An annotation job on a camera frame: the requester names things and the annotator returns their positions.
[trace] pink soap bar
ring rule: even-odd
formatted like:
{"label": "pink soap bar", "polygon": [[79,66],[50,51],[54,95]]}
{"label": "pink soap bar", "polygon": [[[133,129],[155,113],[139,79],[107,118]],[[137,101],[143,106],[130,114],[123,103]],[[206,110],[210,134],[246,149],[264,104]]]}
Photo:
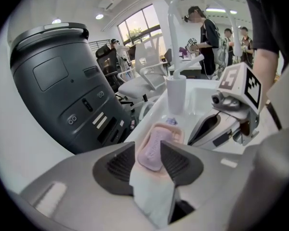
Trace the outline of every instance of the pink soap bar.
{"label": "pink soap bar", "polygon": [[161,141],[173,141],[172,132],[166,128],[153,128],[148,143],[138,154],[138,162],[142,166],[152,171],[159,171],[162,168],[163,163],[160,158]]}

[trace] ceiling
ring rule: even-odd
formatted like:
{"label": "ceiling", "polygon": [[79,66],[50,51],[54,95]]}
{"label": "ceiling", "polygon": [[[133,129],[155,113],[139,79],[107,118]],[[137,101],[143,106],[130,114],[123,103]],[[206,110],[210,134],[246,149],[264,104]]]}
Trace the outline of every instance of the ceiling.
{"label": "ceiling", "polygon": [[[23,0],[19,7],[14,11],[10,18],[8,39],[14,40],[20,33],[31,28],[50,24],[54,19],[60,18],[61,21],[79,22],[87,26],[93,25],[97,28],[107,28],[122,11],[126,10],[131,4],[139,0],[123,0],[112,11],[103,12],[98,8],[101,0]],[[222,0],[231,10],[238,13],[235,16],[238,25],[251,28],[250,14],[245,0]],[[179,3],[178,17],[187,14],[190,6],[197,5],[201,9],[206,7],[218,7],[211,0],[183,0]],[[99,13],[105,16],[101,20],[95,17]],[[215,23],[229,24],[229,19],[225,13],[207,12]]]}

